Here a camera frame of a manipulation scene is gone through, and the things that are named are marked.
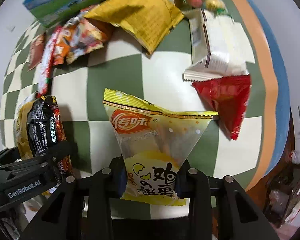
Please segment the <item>yellow black noodle bag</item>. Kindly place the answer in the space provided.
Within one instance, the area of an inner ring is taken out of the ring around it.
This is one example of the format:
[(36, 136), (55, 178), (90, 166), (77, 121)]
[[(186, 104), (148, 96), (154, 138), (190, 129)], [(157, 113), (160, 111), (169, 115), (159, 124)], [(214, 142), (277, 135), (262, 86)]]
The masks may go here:
[(36, 92), (26, 97), (17, 108), (14, 132), (22, 160), (66, 141), (57, 99), (50, 95), (38, 97)]

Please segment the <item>yellow egg snack bag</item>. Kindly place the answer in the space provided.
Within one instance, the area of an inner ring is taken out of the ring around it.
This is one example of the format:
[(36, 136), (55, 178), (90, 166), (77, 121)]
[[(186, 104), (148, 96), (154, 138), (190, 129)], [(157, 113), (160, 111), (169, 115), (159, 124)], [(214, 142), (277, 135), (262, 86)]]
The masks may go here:
[(124, 200), (183, 206), (177, 173), (215, 111), (174, 112), (118, 90), (104, 90), (103, 105), (127, 171)]

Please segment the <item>red white snack stick packet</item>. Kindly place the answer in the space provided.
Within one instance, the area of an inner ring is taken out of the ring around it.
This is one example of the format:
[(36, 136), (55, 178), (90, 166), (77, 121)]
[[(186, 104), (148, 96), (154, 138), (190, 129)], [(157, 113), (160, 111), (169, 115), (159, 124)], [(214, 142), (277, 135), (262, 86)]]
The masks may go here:
[(51, 37), (49, 38), (49, 40), (45, 45), (41, 66), (39, 68), (37, 98), (45, 95), (48, 91), (51, 68), (53, 64), (53, 54), (54, 54), (58, 35), (61, 32), (61, 28), (62, 27), (60, 25), (58, 25), (55, 28), (54, 32), (52, 33)]

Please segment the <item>orange cartoon snack packet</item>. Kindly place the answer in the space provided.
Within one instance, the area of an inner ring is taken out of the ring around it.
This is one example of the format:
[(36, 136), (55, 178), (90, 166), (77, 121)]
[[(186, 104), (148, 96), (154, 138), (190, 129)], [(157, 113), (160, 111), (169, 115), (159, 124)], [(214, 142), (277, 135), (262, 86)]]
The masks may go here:
[(89, 9), (70, 18), (57, 37), (53, 65), (71, 64), (80, 56), (104, 47), (113, 35), (114, 27), (106, 22), (85, 18)]

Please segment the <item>clutter pile on floor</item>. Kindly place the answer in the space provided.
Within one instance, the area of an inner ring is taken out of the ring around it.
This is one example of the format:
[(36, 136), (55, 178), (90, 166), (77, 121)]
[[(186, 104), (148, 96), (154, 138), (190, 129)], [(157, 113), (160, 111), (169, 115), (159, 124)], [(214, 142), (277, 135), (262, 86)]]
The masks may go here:
[(268, 182), (263, 213), (276, 227), (290, 223), (300, 211), (300, 154), (292, 151), (288, 163)]

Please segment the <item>orange bed cover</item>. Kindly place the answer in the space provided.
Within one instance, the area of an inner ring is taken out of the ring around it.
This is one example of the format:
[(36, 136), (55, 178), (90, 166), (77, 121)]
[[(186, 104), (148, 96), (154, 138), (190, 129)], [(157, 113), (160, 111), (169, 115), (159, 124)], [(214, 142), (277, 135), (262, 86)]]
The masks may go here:
[(255, 60), (258, 63), (264, 86), (262, 140), (254, 174), (250, 183), (245, 187), (245, 190), (248, 191), (265, 175), (273, 155), (276, 139), (276, 103), (279, 87), (268, 41), (257, 15), (247, 0), (232, 1), (252, 40)]

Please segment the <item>brown snack packet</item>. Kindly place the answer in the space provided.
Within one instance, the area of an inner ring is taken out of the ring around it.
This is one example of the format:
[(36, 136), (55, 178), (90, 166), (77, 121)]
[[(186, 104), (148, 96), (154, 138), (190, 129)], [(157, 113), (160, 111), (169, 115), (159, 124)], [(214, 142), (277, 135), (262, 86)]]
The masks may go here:
[(28, 71), (34, 69), (42, 61), (45, 48), (46, 33), (38, 35), (31, 43), (29, 51)]

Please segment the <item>blue bed sheet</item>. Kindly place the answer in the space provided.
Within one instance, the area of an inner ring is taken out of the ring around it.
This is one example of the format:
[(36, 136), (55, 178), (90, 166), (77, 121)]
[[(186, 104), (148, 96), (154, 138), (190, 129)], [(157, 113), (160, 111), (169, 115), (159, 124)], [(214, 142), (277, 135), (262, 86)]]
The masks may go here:
[(267, 38), (273, 62), (274, 73), (278, 84), (278, 95), (276, 103), (275, 147), (268, 168), (264, 173), (265, 175), (267, 175), (278, 164), (279, 160), (281, 159), (288, 137), (290, 121), (289, 84), (285, 64), (280, 53), (277, 40), (269, 23), (263, 16), (261, 10), (258, 9), (257, 5), (252, 0), (247, 0), (247, 2), (250, 4), (256, 16), (258, 17), (258, 20), (260, 21), (264, 34)]

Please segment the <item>white snack package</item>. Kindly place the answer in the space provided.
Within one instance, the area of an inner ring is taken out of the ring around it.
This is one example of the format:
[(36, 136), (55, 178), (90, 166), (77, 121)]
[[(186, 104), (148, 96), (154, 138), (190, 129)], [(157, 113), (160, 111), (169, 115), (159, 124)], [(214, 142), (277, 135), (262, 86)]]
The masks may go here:
[(192, 53), (192, 64), (185, 69), (184, 80), (249, 74), (230, 16), (213, 16), (203, 9), (188, 10), (184, 15), (189, 20)]

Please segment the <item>large yellow snack bag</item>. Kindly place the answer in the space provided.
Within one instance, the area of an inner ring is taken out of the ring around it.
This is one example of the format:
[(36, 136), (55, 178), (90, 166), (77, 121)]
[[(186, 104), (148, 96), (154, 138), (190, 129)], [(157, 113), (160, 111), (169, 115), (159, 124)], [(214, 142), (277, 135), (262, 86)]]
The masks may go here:
[(184, 15), (168, 0), (106, 0), (85, 18), (122, 28), (151, 55)]

